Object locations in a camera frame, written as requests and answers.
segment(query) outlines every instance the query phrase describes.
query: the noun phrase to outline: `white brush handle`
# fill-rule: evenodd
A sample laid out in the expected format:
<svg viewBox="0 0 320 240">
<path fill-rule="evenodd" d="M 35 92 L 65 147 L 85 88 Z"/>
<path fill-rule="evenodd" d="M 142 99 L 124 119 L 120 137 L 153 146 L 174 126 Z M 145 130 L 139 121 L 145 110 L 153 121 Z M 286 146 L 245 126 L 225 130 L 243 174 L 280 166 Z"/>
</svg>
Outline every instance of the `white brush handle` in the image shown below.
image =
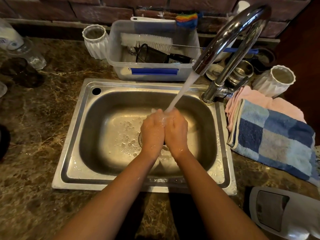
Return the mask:
<svg viewBox="0 0 320 240">
<path fill-rule="evenodd" d="M 134 22 L 151 22 L 151 23 L 174 23 L 176 20 L 158 19 L 150 17 L 131 17 L 131 21 Z"/>
</svg>

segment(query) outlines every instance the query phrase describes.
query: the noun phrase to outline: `stainless steel container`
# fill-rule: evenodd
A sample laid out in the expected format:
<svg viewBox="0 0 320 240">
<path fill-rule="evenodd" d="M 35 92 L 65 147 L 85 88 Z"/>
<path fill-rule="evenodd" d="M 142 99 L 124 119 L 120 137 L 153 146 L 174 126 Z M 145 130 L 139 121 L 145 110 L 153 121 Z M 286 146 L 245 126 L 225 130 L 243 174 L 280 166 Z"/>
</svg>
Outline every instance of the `stainless steel container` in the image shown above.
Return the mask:
<svg viewBox="0 0 320 240">
<path fill-rule="evenodd" d="M 250 62 L 242 60 L 227 79 L 231 84 L 237 85 L 246 76 L 249 78 L 252 77 L 253 73 L 254 67 L 250 64 Z"/>
</svg>

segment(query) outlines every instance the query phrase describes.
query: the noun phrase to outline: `clear plastic bin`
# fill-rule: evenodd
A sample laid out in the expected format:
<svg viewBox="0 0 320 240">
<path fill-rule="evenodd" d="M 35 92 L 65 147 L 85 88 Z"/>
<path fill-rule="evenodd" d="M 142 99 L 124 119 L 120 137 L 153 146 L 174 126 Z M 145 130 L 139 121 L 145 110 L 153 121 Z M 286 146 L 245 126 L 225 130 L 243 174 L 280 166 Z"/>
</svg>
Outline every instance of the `clear plastic bin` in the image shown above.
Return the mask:
<svg viewBox="0 0 320 240">
<path fill-rule="evenodd" d="M 136 63 L 136 56 L 129 53 L 127 47 L 121 45 L 121 33 L 149 34 L 173 39 L 173 44 L 199 47 L 196 30 L 186 30 L 177 27 L 175 23 L 134 22 L 131 20 L 115 21 L 110 30 L 107 60 L 113 66 L 121 80 L 133 81 L 185 81 L 193 64 L 160 64 Z M 201 52 L 199 48 L 174 47 L 169 53 L 182 54 L 197 59 Z"/>
</svg>

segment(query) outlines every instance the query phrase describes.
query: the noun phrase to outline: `faucet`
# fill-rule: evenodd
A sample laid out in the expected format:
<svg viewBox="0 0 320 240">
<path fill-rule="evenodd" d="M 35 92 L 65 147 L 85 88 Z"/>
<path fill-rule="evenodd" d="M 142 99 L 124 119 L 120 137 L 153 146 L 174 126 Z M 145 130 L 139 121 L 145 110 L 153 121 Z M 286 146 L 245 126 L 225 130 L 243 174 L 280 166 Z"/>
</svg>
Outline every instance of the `faucet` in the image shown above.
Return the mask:
<svg viewBox="0 0 320 240">
<path fill-rule="evenodd" d="M 255 4 L 236 15 L 218 32 L 192 67 L 198 75 L 202 76 L 205 74 L 206 70 L 212 65 L 219 54 L 236 39 L 242 31 L 251 26 L 250 31 L 239 46 L 237 52 L 231 57 L 218 78 L 213 80 L 206 92 L 202 94 L 202 101 L 212 103 L 216 97 L 231 98 L 237 89 L 249 81 L 249 78 L 245 77 L 233 88 L 229 88 L 224 84 L 227 77 L 257 41 L 263 28 L 268 23 L 270 16 L 271 7 L 269 5 Z"/>
</svg>

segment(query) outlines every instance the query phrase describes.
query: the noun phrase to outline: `rainbow sponge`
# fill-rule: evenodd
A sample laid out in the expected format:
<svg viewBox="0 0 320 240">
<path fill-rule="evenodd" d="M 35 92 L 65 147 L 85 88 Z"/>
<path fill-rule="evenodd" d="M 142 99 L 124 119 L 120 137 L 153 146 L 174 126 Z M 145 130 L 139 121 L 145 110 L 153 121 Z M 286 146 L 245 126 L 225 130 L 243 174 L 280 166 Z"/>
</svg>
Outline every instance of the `rainbow sponge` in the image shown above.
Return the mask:
<svg viewBox="0 0 320 240">
<path fill-rule="evenodd" d="M 176 23 L 177 26 L 189 28 L 189 29 L 195 29 L 198 24 L 198 18 L 202 18 L 202 13 L 194 13 L 190 15 L 178 15 L 176 16 Z"/>
</svg>

